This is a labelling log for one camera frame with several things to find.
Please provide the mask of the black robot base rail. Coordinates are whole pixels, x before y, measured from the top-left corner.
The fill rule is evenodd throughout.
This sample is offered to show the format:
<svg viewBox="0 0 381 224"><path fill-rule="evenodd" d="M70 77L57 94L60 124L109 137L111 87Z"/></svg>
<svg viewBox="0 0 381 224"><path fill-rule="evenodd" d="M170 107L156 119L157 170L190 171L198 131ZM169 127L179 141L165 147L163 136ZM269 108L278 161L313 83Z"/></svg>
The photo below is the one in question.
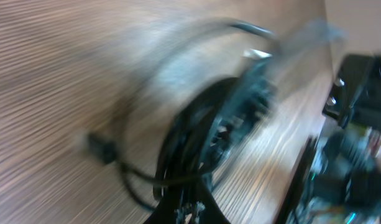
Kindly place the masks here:
<svg viewBox="0 0 381 224"><path fill-rule="evenodd" d="M274 223L381 223L381 128L325 124L296 164Z"/></svg>

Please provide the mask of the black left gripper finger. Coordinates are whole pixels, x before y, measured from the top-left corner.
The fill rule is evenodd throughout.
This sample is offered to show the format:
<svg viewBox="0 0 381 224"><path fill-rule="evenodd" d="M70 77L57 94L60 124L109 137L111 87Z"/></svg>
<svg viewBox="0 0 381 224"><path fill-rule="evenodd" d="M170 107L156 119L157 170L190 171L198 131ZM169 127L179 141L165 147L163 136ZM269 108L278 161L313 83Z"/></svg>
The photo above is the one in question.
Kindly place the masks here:
<svg viewBox="0 0 381 224"><path fill-rule="evenodd" d="M168 189L144 224L223 224L223 215L202 179Z"/></svg>

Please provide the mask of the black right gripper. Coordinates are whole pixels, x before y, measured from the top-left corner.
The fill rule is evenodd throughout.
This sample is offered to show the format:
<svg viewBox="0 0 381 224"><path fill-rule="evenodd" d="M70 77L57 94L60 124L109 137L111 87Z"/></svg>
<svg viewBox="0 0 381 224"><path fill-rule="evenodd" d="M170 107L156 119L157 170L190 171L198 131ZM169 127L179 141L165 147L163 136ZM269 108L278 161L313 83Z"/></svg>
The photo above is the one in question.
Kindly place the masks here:
<svg viewBox="0 0 381 224"><path fill-rule="evenodd" d="M322 114L341 128L352 123L381 131L381 54L343 58Z"/></svg>

